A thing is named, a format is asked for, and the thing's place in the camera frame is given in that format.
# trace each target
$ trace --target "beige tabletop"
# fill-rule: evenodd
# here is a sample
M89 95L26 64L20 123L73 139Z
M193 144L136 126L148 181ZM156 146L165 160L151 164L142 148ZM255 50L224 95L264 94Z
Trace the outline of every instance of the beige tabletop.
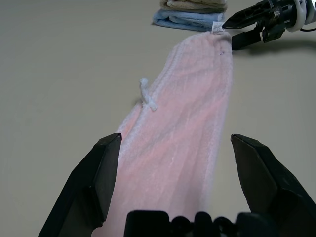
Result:
M255 4L232 0L227 16ZM158 0L0 0L0 236L37 236L69 174L116 131L173 46ZM234 53L213 217L248 211L230 134L266 144L316 201L316 33Z

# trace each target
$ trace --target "robotic arm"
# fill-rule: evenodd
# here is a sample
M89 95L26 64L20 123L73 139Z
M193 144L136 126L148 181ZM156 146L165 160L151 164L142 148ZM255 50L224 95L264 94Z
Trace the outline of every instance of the robotic arm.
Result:
M90 237L106 221L121 134L102 138L68 178L39 237ZM128 214L124 237L305 237L316 235L316 205L295 176L257 140L231 136L239 180L251 213L233 224L205 212L191 223L163 211Z
M303 26L315 21L316 0L264 0L234 14L223 29L242 29L256 23L253 30L233 36L232 49L238 50L260 42L261 32L266 43L280 38L285 30L314 31Z

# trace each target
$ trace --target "white care label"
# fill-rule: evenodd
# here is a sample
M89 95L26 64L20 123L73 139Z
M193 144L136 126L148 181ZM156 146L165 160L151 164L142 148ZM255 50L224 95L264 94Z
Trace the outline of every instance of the white care label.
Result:
M214 35L222 35L225 30L223 29L224 22L214 21L212 26L212 34Z

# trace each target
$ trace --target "folded towel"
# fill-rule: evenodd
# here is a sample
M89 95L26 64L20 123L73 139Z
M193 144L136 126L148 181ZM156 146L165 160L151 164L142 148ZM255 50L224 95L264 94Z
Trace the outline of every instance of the folded towel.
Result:
M223 13L189 13L160 9L154 15L154 23L159 26L192 31L211 31L214 21L223 21Z
M195 13L224 12L227 0L160 0L164 10L178 10Z
M231 36L197 34L175 46L122 133L118 172L104 226L122 237L128 212L162 210L191 221L209 212L212 178L233 82Z

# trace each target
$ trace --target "pink towel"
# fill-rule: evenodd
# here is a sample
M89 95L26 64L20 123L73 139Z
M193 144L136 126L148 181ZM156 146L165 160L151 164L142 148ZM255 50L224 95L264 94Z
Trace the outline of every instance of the pink towel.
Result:
M232 81L231 37L210 32L175 46L148 93L142 80L145 102L118 130L116 186L107 221L93 236L123 237L135 209L191 220L208 211Z

